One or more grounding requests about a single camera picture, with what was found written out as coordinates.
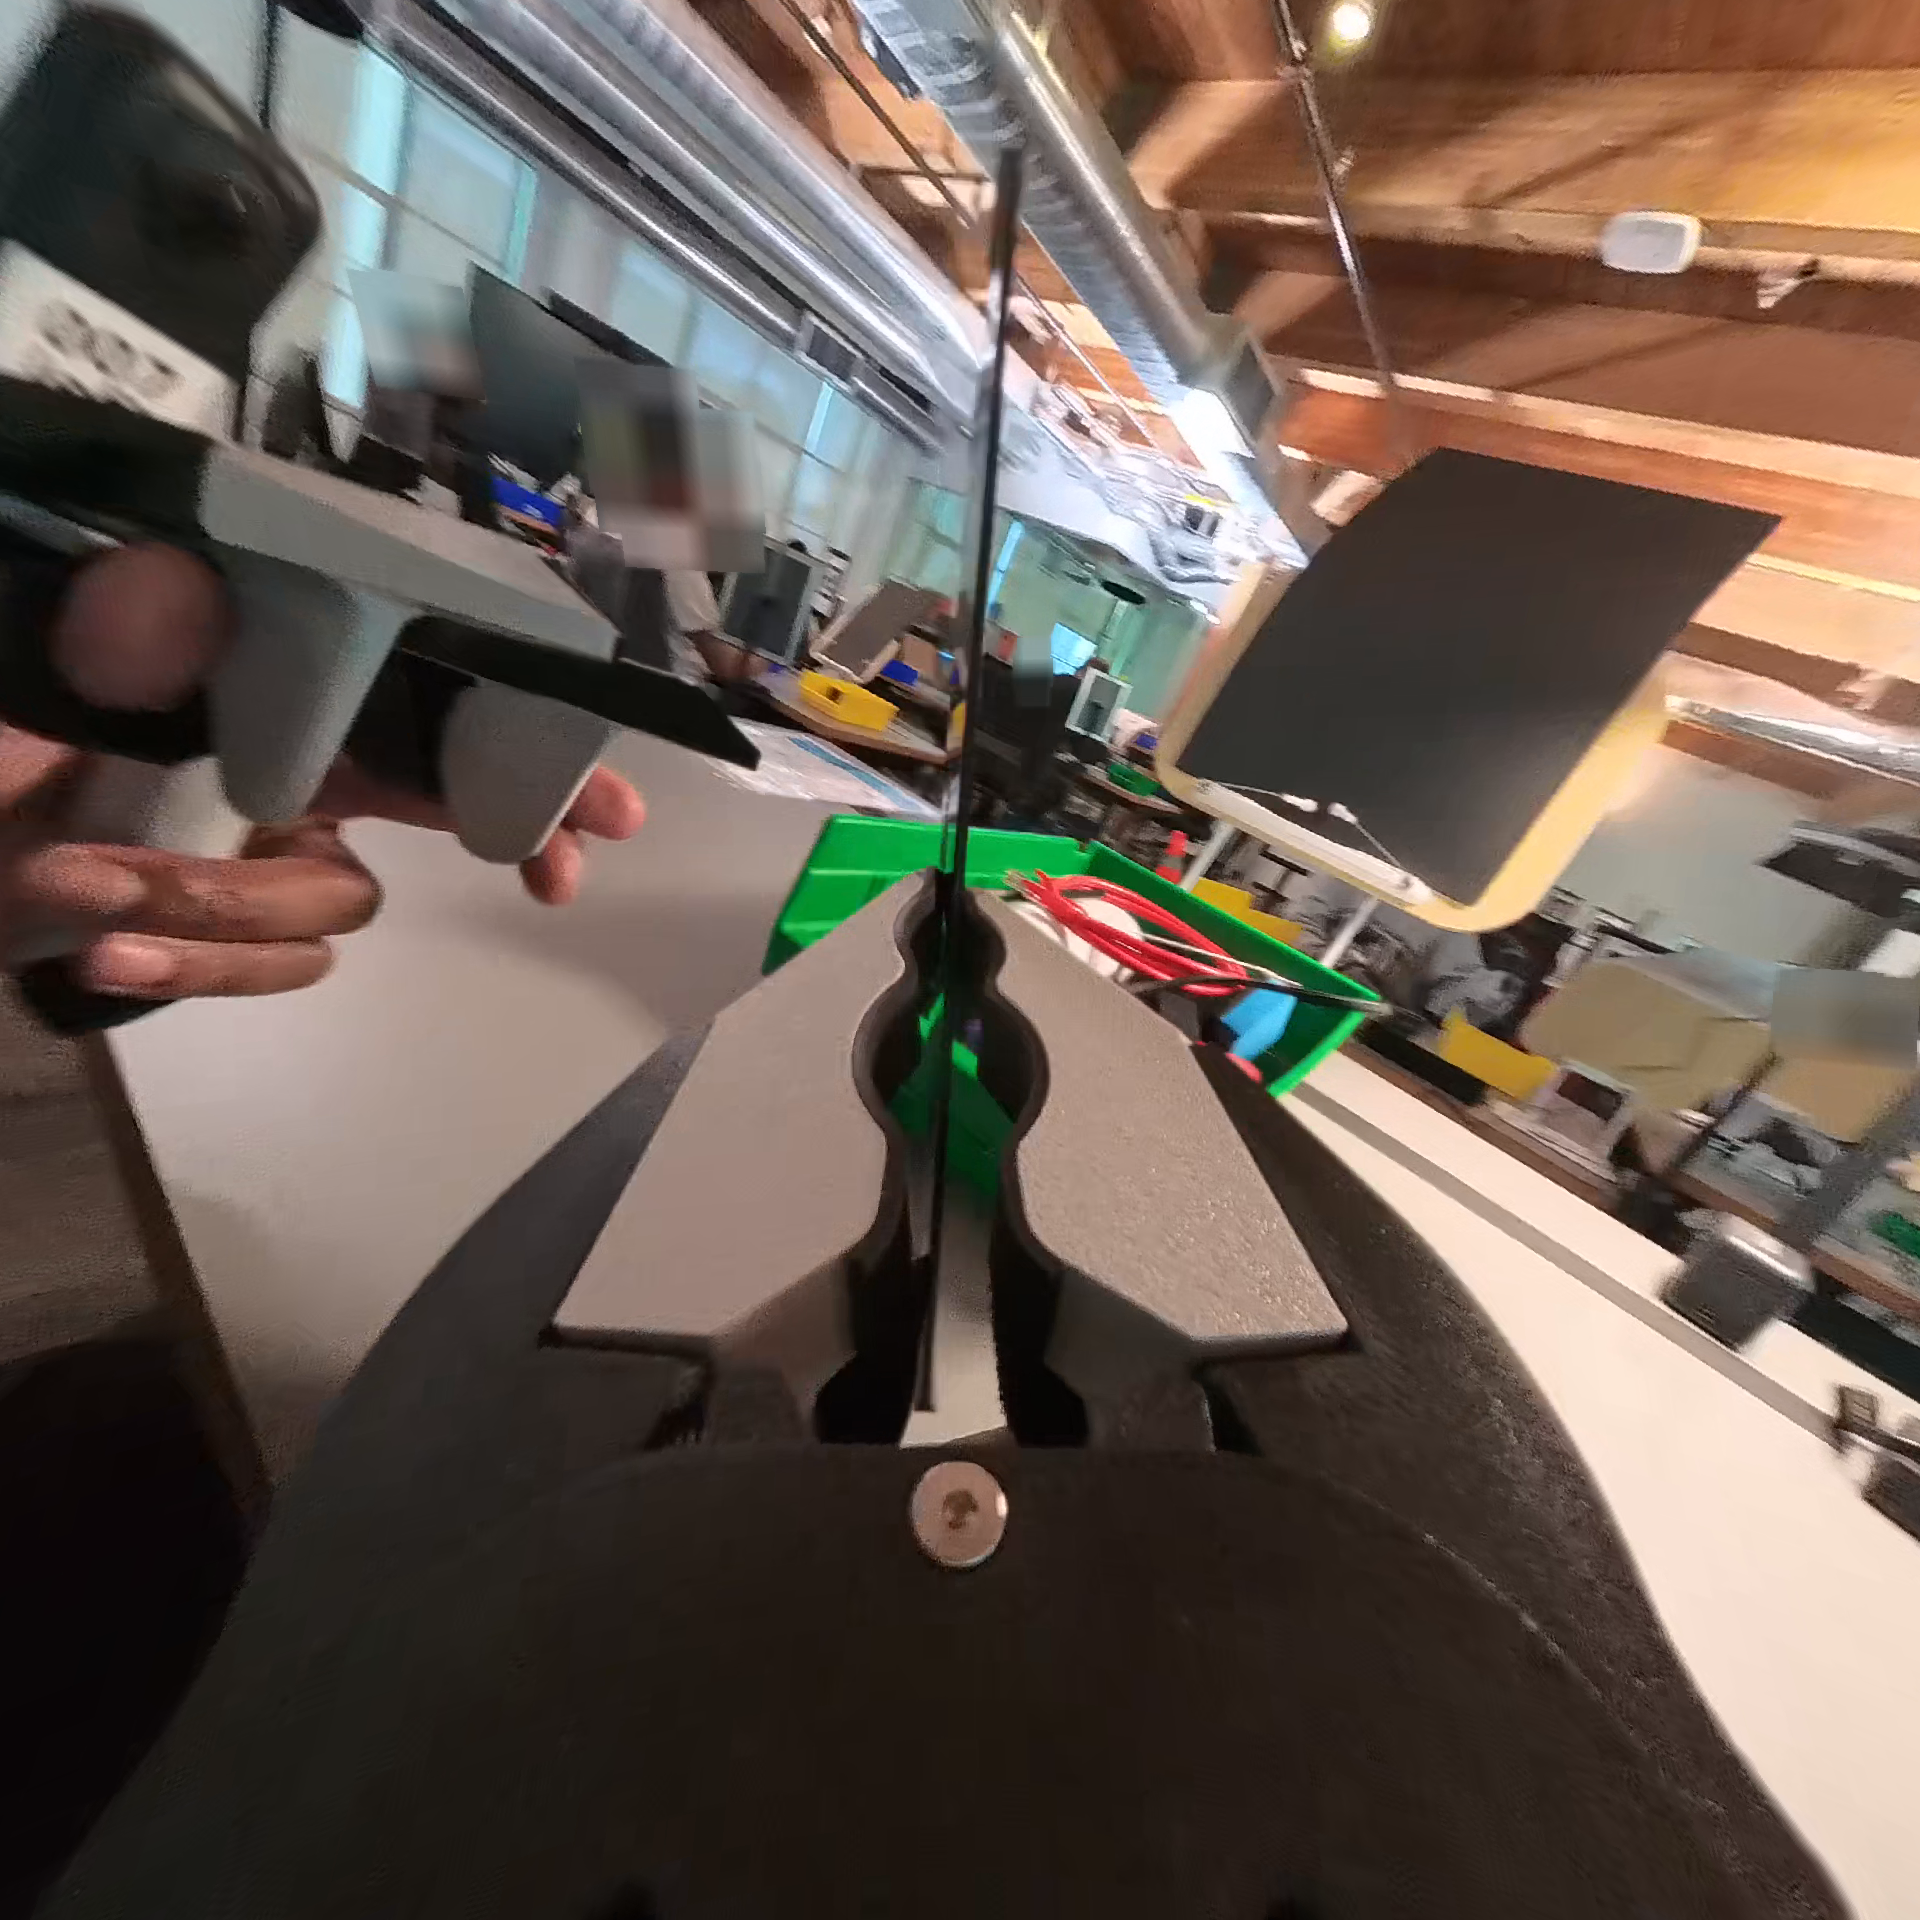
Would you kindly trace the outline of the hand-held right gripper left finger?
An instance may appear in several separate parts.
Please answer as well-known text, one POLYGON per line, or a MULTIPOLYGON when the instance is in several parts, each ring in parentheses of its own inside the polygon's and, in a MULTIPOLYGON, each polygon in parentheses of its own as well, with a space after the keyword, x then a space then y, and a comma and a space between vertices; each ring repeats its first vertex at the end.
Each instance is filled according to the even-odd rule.
POLYGON ((893 1084, 920 1049, 903 878, 709 1027, 552 1331, 668 1358, 857 1358, 909 1344, 922 1276, 893 1084))

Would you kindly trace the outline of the black monitor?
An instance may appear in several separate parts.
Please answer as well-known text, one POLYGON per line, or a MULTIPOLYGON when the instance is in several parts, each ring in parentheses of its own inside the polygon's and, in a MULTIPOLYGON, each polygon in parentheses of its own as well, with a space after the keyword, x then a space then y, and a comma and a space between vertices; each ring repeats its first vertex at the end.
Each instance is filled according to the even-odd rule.
POLYGON ((578 471, 581 367, 668 367, 557 294, 535 299, 480 266, 469 268, 466 294, 480 384, 480 400, 466 415, 469 447, 516 470, 535 490, 578 471))

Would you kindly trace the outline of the yellow storage bin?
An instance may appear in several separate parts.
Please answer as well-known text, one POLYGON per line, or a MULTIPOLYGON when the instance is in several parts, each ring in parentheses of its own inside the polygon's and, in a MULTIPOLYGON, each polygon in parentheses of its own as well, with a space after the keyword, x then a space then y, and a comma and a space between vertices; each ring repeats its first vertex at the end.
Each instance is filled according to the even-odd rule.
POLYGON ((1489 1098, 1516 1110, 1538 1100, 1563 1072, 1562 1064, 1498 1041, 1459 1012, 1450 1012, 1437 1027, 1436 1056, 1472 1079, 1489 1098))

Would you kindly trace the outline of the black sheet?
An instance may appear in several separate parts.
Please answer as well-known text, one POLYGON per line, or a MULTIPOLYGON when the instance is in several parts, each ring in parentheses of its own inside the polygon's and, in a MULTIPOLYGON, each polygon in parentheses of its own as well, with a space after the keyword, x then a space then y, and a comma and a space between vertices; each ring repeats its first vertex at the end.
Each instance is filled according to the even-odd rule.
POLYGON ((997 556, 994 522, 1001 476, 1003 371, 1012 324, 1017 244, 1023 234, 1024 137, 999 146, 987 225, 989 288, 987 343, 979 367, 976 407, 968 452, 963 569, 954 603, 954 667, 957 705, 948 727, 948 786, 941 841, 929 871, 927 919, 917 936, 922 983, 914 1035, 922 1042, 920 1079, 927 1098, 924 1175, 917 1201, 917 1375, 913 1416, 938 1409, 938 1331, 944 1281, 944 1217, 951 1175, 954 1041, 963 1012, 963 919, 969 904, 969 832, 976 816, 981 698, 987 654, 987 608, 997 556))

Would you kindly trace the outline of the black ceiling pipe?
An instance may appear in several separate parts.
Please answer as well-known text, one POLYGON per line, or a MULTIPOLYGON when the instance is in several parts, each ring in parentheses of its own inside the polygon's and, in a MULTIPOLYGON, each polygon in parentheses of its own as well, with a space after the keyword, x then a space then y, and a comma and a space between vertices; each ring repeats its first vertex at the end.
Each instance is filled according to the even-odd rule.
POLYGON ((1312 172, 1316 177, 1320 194, 1324 202, 1329 234, 1332 238, 1339 268, 1348 283, 1360 337, 1375 364, 1376 386, 1383 403, 1383 416, 1389 427, 1389 440, 1400 450, 1403 450, 1408 444, 1408 434, 1400 369, 1395 364, 1393 351, 1388 347, 1388 338, 1376 314, 1375 291, 1360 262, 1347 202, 1341 200, 1341 175, 1337 166, 1329 112, 1322 103, 1316 79, 1312 73, 1309 46, 1296 22, 1291 2, 1272 2, 1272 15, 1276 18, 1276 32, 1284 55, 1291 98, 1304 123, 1304 145, 1309 153, 1312 172))

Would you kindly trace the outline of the cream-framed black board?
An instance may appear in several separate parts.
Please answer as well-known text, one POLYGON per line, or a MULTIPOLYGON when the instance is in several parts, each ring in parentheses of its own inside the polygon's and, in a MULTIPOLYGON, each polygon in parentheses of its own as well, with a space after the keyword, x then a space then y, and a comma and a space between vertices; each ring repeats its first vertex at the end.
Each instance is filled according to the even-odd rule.
POLYGON ((1436 449, 1305 564, 1241 574, 1156 778, 1432 928, 1504 928, 1660 746, 1668 651, 1779 527, 1436 449))

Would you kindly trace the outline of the small cream-framed board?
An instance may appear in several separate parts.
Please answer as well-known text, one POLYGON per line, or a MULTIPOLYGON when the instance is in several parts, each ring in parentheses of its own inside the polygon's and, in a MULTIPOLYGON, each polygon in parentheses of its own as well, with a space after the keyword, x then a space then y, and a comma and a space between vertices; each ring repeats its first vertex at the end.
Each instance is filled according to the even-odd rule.
POLYGON ((810 648, 815 667, 866 687, 898 659, 900 642, 929 617, 947 612, 941 593, 888 582, 847 608, 810 648))

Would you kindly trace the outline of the clear bag of papers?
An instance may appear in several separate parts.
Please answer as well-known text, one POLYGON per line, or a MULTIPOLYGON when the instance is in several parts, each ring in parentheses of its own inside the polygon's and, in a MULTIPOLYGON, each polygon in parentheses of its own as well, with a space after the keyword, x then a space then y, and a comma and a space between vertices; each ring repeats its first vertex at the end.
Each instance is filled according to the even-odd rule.
POLYGON ((748 793, 909 824, 941 816, 922 793, 815 735, 761 722, 738 722, 737 729, 754 746, 756 763, 709 759, 707 771, 748 793))

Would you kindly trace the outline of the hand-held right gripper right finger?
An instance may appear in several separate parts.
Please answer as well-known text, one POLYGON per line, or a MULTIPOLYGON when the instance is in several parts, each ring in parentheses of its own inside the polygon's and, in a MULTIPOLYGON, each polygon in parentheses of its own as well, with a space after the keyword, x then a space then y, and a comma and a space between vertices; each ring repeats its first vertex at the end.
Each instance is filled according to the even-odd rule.
POLYGON ((1280 1358, 1348 1322, 1195 1047, 1001 898, 971 897, 979 1084, 1009 1118, 999 1358, 1280 1358))

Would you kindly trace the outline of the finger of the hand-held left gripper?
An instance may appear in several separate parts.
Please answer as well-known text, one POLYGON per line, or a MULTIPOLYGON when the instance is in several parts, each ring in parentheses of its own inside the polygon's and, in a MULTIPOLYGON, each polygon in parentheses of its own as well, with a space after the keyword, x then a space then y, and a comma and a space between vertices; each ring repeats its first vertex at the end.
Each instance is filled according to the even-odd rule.
POLYGON ((253 826, 312 809, 418 617, 565 665, 615 651, 613 625, 527 545, 253 449, 207 449, 200 529, 234 622, 208 679, 210 751, 253 826))
POLYGON ((738 771, 761 761, 707 687, 629 659, 620 628, 577 648, 418 617, 395 642, 394 780, 485 862, 539 854, 623 732, 738 771))

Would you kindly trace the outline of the large silver air duct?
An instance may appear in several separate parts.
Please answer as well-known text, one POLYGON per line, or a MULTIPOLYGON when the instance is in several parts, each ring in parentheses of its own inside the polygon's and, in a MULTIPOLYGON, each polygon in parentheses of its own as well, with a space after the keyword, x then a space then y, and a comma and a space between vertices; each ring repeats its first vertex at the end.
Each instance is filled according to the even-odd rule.
POLYGON ((1253 467, 1280 384, 1248 332, 1208 310, 1121 146, 1010 6, 857 6, 976 161, 1024 156, 1024 225, 1141 383, 1201 432, 1197 449, 1253 467))

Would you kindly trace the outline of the person's left hand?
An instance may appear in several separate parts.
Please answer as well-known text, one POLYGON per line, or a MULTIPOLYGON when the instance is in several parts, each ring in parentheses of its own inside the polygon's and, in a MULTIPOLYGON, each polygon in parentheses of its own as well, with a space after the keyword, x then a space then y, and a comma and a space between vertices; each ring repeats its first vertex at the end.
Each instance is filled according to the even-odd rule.
MULTIPOLYGON (((167 713, 220 660, 234 612, 200 558, 132 545, 97 560, 4 554, 4 640, 45 640, 73 695, 112 711, 167 713)), ((453 832, 443 806, 340 759, 319 806, 287 828, 253 831, 227 857, 88 843, 65 832, 81 751, 24 727, 2 732, 4 948, 68 931, 85 992, 114 1002, 193 1002, 299 992, 332 970, 337 942, 383 907, 347 824, 453 832)))

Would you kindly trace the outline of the cream box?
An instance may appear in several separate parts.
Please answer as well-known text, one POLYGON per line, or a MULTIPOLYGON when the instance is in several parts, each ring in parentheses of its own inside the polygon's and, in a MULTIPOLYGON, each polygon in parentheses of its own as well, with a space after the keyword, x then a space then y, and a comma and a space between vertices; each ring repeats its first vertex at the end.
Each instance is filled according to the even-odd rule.
POLYGON ((1783 971, 1709 948, 1594 959, 1527 1015, 1521 1046, 1688 1105, 1683 1088, 1728 1088, 1768 1055, 1783 971))

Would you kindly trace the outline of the slim silver air duct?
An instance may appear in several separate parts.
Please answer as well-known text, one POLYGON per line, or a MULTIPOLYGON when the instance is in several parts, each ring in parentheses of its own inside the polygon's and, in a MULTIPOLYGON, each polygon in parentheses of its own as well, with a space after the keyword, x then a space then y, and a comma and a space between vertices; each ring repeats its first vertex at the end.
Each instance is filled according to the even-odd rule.
POLYGON ((607 139, 954 432, 976 420, 987 329, 851 169, 693 6, 354 6, 397 43, 461 35, 509 84, 607 139))

